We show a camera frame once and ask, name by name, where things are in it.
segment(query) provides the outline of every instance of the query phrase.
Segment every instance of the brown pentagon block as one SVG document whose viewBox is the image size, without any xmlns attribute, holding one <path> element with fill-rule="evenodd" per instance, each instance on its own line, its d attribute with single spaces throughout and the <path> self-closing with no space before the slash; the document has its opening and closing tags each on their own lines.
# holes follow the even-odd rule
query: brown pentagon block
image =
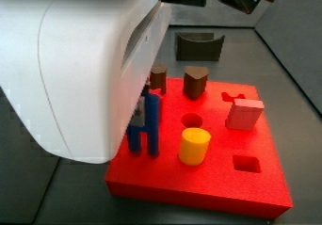
<svg viewBox="0 0 322 225">
<path fill-rule="evenodd" d="M 190 98 L 190 100 L 197 100 L 205 93 L 207 76 L 207 67 L 185 67 L 183 93 Z"/>
</svg>

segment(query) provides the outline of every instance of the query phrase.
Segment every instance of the square hole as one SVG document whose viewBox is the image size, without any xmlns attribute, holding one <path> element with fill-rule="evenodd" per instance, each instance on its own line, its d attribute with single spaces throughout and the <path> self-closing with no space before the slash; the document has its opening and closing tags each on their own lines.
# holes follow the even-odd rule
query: square hole
<svg viewBox="0 0 322 225">
<path fill-rule="evenodd" d="M 257 157 L 234 155 L 233 161 L 234 161 L 234 168 L 237 170 L 254 172 L 254 173 L 261 172 L 259 161 Z"/>
</svg>

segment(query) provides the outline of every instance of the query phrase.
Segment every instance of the dark brown arch block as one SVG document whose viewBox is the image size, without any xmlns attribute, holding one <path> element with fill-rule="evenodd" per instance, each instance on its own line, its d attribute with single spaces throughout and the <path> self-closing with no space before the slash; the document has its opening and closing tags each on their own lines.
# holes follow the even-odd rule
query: dark brown arch block
<svg viewBox="0 0 322 225">
<path fill-rule="evenodd" d="M 166 93 L 166 70 L 167 68 L 162 64 L 153 66 L 150 74 L 150 88 L 161 88 L 161 94 Z"/>
<path fill-rule="evenodd" d="M 207 67 L 185 67 L 183 93 L 187 95 L 190 100 L 197 100 L 205 93 L 207 76 Z"/>
<path fill-rule="evenodd" d="M 177 34 L 178 61 L 218 61 L 226 36 L 214 39 L 213 33 Z"/>
</svg>

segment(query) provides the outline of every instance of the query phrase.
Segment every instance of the pink block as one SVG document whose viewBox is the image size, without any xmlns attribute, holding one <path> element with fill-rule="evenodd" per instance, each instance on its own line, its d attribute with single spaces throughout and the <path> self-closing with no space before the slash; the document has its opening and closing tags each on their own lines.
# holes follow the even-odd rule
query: pink block
<svg viewBox="0 0 322 225">
<path fill-rule="evenodd" d="M 227 115 L 226 127 L 251 131 L 263 109 L 262 101 L 235 99 Z"/>
</svg>

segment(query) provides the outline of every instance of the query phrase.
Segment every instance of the hole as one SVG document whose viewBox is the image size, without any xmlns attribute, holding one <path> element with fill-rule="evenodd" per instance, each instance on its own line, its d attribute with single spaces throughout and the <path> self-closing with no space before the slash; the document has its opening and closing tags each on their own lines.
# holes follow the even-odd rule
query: hole
<svg viewBox="0 0 322 225">
<path fill-rule="evenodd" d="M 230 96 L 226 92 L 222 93 L 223 101 L 225 102 L 234 102 L 234 99 L 245 99 L 246 95 L 239 94 L 237 97 Z"/>
<path fill-rule="evenodd" d="M 237 170 L 254 172 L 254 173 L 261 172 L 258 158 L 251 156 L 234 155 L 233 161 L 234 161 L 234 168 Z"/>
<path fill-rule="evenodd" d="M 195 113 L 187 113 L 182 117 L 186 128 L 199 128 L 203 125 L 203 118 Z"/>
</svg>

